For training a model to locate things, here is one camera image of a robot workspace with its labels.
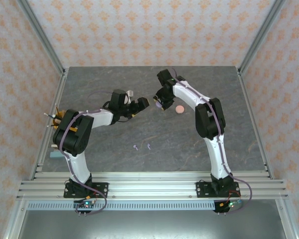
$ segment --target metal base plate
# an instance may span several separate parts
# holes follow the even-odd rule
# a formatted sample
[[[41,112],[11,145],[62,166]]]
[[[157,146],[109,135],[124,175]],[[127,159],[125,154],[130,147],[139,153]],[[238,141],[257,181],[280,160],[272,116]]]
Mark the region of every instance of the metal base plate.
[[[102,192],[104,194],[104,196],[107,198],[108,196],[108,191],[109,191],[109,183],[96,183],[96,182],[93,182],[92,183],[92,188]],[[102,196],[98,193],[95,193],[94,194],[96,197],[101,197]],[[71,184],[70,183],[66,183],[65,184],[65,190],[64,190],[64,194],[63,194],[63,197],[64,198],[85,198],[87,197],[88,195],[83,195],[83,194],[78,194],[78,193],[75,193],[71,190]]]
[[[230,191],[238,192],[240,193],[240,190],[237,190],[239,188],[239,184],[237,182],[234,182],[229,188],[222,191],[219,195],[215,193],[215,190],[211,187],[211,182],[197,182],[196,183],[196,194],[198,198],[226,198],[226,197],[239,197],[236,194],[230,195]]]

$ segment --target cable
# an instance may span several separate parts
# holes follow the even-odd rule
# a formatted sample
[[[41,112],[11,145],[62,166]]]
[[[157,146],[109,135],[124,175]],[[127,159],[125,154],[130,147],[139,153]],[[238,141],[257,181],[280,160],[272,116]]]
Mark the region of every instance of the cable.
[[[96,94],[96,93],[106,93],[106,94],[112,94],[112,92],[109,92],[109,91],[95,91],[95,92],[92,92],[91,94],[89,94],[89,96],[87,97],[87,102],[89,103],[89,105],[93,106],[92,103],[89,102],[89,98]]]
[[[108,105],[109,103],[110,103],[110,101],[106,101],[106,102],[104,103],[104,105],[102,106],[102,108],[105,108],[106,105]]]
[[[91,113],[91,114],[94,114],[94,113],[98,113],[98,112],[100,112],[100,110],[92,111],[92,112],[90,112],[90,113]],[[77,178],[77,176],[74,174],[74,171],[73,171],[73,168],[72,168],[72,165],[71,165],[71,162],[70,162],[71,160],[70,160],[69,155],[67,155],[67,154],[63,151],[63,143],[64,143],[64,139],[65,139],[67,133],[69,132],[71,125],[72,125],[72,124],[75,122],[75,120],[77,120],[80,116],[82,116],[83,114],[88,114],[88,113],[89,113],[89,111],[83,111],[83,112],[79,113],[77,116],[75,116],[75,117],[72,119],[72,121],[69,123],[69,125],[67,126],[67,128],[66,128],[66,130],[65,130],[65,132],[64,132],[64,134],[63,134],[63,137],[62,137],[61,142],[60,142],[59,150],[60,150],[60,152],[65,156],[66,161],[67,161],[67,164],[68,164],[68,167],[69,167],[69,170],[70,170],[70,173],[72,174],[73,178],[77,181],[77,183],[79,183],[81,186],[83,186],[83,187],[85,187],[85,188],[87,188],[87,189],[89,189],[89,190],[91,190],[91,191],[93,191],[93,192],[96,192],[96,193],[100,194],[100,195],[104,198],[104,200],[105,200],[105,204],[104,204],[104,206],[103,206],[102,208],[100,208],[99,210],[96,210],[96,211],[93,211],[93,212],[90,212],[90,213],[87,214],[87,215],[93,215],[93,214],[97,214],[97,213],[103,211],[103,210],[106,208],[108,201],[107,201],[105,195],[104,195],[102,192],[100,192],[100,191],[98,191],[98,190],[96,190],[96,189],[94,189],[94,188],[91,188],[91,187],[89,187],[89,186],[86,186],[84,183],[80,182],[80,180],[79,180],[79,179]],[[80,214],[80,213],[78,212],[78,207],[79,207],[79,206],[80,206],[80,204],[78,204],[78,205],[76,206],[76,208],[75,208],[75,212],[76,212],[77,214]]]
[[[128,119],[127,121],[129,121],[130,119]],[[121,122],[121,123],[125,123],[125,122],[127,122],[127,121],[120,121],[120,120],[118,120],[118,122]]]
[[[217,116],[216,116],[216,113],[215,113],[215,111],[214,111],[212,105],[211,105],[207,100],[205,100],[203,97],[201,98],[201,97],[200,97],[200,94],[197,93],[193,88],[188,87],[188,86],[184,85],[181,81],[179,81],[179,80],[176,78],[176,76],[175,76],[174,78],[175,78],[175,80],[176,80],[181,86],[186,87],[187,89],[189,89],[190,91],[192,91],[195,95],[197,95],[200,99],[202,99],[202,100],[208,105],[208,107],[210,108],[210,110],[211,110],[211,112],[212,112],[212,115],[213,115],[213,117],[214,117],[214,119],[215,119],[215,123],[216,123],[217,129],[218,129],[218,135],[217,135],[218,146],[219,146],[219,150],[220,150],[221,161],[222,161],[222,163],[223,163],[223,166],[224,166],[224,169],[225,169],[226,173],[227,173],[228,176],[231,177],[233,180],[242,182],[242,183],[246,184],[247,187],[249,188],[250,196],[249,196],[249,199],[248,199],[247,203],[246,203],[243,207],[241,207],[241,208],[239,208],[239,209],[237,209],[237,210],[235,210],[235,211],[228,212],[227,214],[229,214],[229,213],[231,213],[231,214],[232,214],[232,213],[236,213],[236,212],[242,210],[243,208],[245,208],[245,207],[250,203],[250,201],[251,201],[251,199],[252,199],[252,197],[253,197],[253,190],[251,189],[251,186],[249,185],[249,183],[247,183],[246,181],[244,181],[244,180],[242,180],[242,179],[239,179],[239,178],[234,177],[234,176],[228,171],[227,167],[225,166],[224,153],[223,153],[223,150],[222,150],[222,147],[221,147],[221,143],[220,143],[220,140],[219,140],[219,137],[221,136],[220,125],[219,125],[218,118],[217,118]]]

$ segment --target small purple object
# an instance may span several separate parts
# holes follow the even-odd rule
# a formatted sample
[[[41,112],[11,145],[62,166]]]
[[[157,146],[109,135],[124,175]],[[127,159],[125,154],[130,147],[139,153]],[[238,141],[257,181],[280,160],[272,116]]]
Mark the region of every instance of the small purple object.
[[[160,104],[160,102],[156,101],[155,105],[156,105],[158,108],[161,108],[161,104]]]

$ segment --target pink round object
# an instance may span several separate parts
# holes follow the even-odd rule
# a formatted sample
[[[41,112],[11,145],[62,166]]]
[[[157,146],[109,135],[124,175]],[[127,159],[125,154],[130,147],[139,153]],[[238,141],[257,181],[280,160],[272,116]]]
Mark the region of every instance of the pink round object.
[[[182,114],[182,113],[184,113],[185,108],[184,108],[184,106],[176,106],[175,110],[176,110],[176,113]]]

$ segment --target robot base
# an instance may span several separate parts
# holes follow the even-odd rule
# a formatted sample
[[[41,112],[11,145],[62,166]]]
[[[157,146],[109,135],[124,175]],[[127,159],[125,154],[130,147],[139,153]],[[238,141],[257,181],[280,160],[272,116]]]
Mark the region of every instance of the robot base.
[[[229,198],[230,193],[237,193],[232,197],[240,196],[239,184],[227,176],[216,179],[211,175],[211,182],[199,181],[196,183],[196,194],[198,198]]]
[[[92,182],[92,175],[90,175],[89,179],[85,182],[85,185],[102,192],[107,198],[109,183]],[[87,196],[90,196],[91,198],[102,197],[100,194],[83,187],[79,183],[74,182],[72,179],[69,179],[69,181],[65,184],[63,194],[64,198],[86,198]]]

